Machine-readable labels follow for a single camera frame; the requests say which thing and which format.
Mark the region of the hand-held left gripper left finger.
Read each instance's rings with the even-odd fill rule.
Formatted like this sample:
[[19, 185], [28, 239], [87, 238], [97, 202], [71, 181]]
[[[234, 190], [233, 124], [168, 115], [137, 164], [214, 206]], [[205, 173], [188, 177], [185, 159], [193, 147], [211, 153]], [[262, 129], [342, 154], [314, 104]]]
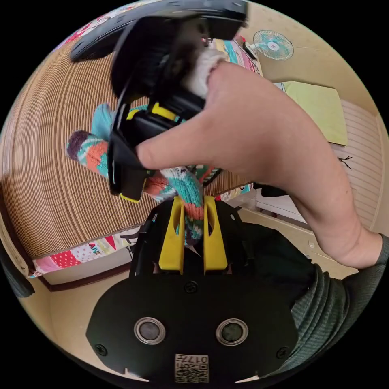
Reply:
[[184, 271], [185, 213], [183, 202], [179, 197], [174, 197], [168, 216], [158, 265], [163, 271], [178, 272], [182, 275]]

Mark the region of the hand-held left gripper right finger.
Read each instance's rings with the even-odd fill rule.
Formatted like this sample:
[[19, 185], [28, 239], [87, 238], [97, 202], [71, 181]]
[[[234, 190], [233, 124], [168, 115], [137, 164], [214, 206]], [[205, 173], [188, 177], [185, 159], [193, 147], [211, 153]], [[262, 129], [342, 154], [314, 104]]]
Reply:
[[212, 196], [204, 197], [203, 267], [204, 274], [224, 271], [227, 268], [222, 230]]

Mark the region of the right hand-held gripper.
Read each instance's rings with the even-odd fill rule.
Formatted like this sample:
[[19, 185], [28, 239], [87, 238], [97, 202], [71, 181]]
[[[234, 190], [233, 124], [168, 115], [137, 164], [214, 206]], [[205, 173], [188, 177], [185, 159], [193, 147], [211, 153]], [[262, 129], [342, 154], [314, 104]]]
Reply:
[[183, 85], [212, 38], [231, 40], [245, 25], [246, 1], [160, 1], [101, 24], [74, 44], [73, 62], [113, 53], [110, 81], [118, 107], [108, 141], [114, 196], [141, 196], [147, 170], [136, 147], [201, 112], [204, 98]]

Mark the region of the person's right hand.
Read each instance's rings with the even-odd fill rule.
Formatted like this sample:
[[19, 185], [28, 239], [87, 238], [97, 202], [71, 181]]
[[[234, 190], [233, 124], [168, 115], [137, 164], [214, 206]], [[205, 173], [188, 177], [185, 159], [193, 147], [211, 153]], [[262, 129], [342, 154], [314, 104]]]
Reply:
[[144, 167], [207, 164], [283, 189], [309, 206], [339, 201], [348, 179], [308, 114], [272, 82], [222, 62], [204, 110], [137, 147]]

